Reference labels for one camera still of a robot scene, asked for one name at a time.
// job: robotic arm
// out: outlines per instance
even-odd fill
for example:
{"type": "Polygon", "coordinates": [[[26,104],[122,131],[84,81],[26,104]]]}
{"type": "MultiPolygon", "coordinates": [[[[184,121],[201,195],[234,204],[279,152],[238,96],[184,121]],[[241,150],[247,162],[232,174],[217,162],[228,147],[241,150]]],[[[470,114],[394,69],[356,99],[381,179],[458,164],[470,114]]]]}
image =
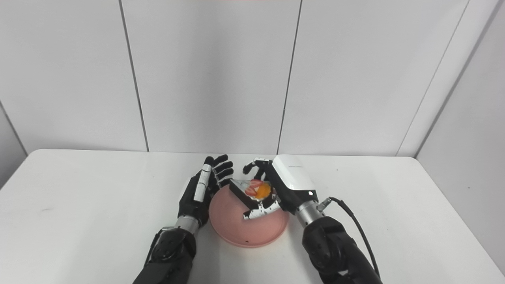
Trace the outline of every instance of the robotic arm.
{"type": "Polygon", "coordinates": [[[163,227],[153,239],[144,268],[133,284],[185,284],[196,255],[196,234],[209,220],[209,204],[214,194],[233,174],[233,163],[222,155],[207,157],[193,176],[179,201],[174,227],[163,227]]]}
{"type": "Polygon", "coordinates": [[[244,167],[244,173],[249,173],[254,166],[258,167],[255,178],[261,179],[265,174],[265,180],[270,181],[278,195],[281,209],[295,215],[304,228],[302,245],[324,284],[382,284],[378,269],[372,268],[343,225],[323,212],[335,200],[357,223],[352,211],[335,198],[319,204],[315,186],[296,157],[278,155],[273,160],[254,159],[244,167]]]}

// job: silver cylinder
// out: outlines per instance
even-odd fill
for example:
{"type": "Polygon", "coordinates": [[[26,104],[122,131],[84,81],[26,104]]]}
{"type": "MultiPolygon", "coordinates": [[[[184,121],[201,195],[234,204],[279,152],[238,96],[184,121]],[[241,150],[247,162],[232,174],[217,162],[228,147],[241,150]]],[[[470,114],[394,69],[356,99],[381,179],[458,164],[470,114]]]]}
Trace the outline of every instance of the silver cylinder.
{"type": "Polygon", "coordinates": [[[198,231],[198,228],[200,227],[200,224],[198,223],[198,220],[196,220],[194,217],[182,215],[177,219],[177,222],[175,222],[174,227],[184,229],[190,232],[191,234],[195,235],[196,232],[198,231]]]}
{"type": "Polygon", "coordinates": [[[310,200],[302,203],[296,209],[295,215],[303,228],[324,216],[324,213],[317,210],[317,206],[318,203],[315,200],[310,200]]]}

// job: pink plate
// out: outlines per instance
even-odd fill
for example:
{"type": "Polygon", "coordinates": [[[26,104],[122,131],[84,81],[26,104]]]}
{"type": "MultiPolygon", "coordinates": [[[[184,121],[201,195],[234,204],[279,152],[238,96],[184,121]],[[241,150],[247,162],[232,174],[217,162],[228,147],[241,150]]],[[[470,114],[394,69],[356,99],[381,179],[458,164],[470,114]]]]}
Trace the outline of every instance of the pink plate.
{"type": "Polygon", "coordinates": [[[277,210],[258,219],[244,220],[242,214],[247,210],[227,185],[212,198],[209,208],[212,227],[225,241],[242,248],[266,246],[286,229],[287,212],[277,210]]]}

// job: white table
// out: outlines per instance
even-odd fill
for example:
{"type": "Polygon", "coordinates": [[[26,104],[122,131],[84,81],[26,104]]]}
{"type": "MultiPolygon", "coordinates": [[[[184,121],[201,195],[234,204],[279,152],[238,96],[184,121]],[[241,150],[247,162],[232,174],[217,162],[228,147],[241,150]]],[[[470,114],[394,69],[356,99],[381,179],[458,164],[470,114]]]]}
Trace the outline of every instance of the white table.
{"type": "MultiPolygon", "coordinates": [[[[132,283],[154,234],[175,223],[183,184],[206,156],[33,152],[0,190],[0,283],[132,283]]],[[[230,155],[237,171],[253,157],[230,155]]],[[[353,209],[385,284],[505,283],[416,160],[300,159],[321,200],[332,195],[353,209]]],[[[325,212],[342,222],[365,251],[358,230],[336,204],[325,212]]],[[[321,283],[301,235],[291,217],[274,243],[242,249],[221,240],[207,224],[198,234],[189,282],[321,283]]]]}

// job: white wall panel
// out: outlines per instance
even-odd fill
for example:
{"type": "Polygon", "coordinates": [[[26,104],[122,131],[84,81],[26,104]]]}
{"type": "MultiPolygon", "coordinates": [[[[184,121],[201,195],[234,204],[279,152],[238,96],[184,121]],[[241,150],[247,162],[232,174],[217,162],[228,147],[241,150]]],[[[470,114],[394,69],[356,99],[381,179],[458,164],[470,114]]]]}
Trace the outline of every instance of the white wall panel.
{"type": "Polygon", "coordinates": [[[26,158],[0,102],[0,188],[26,158]]]}
{"type": "Polygon", "coordinates": [[[0,1],[0,100],[28,152],[145,151],[116,0],[0,1]]]}
{"type": "Polygon", "coordinates": [[[497,2],[498,0],[473,0],[468,3],[397,156],[413,157],[419,150],[497,2]]]}
{"type": "Polygon", "coordinates": [[[466,4],[305,1],[280,153],[394,156],[466,4]]]}
{"type": "Polygon", "coordinates": [[[299,1],[123,5],[151,151],[276,152],[299,1]]]}
{"type": "Polygon", "coordinates": [[[502,4],[418,159],[505,272],[503,27],[502,4]]]}

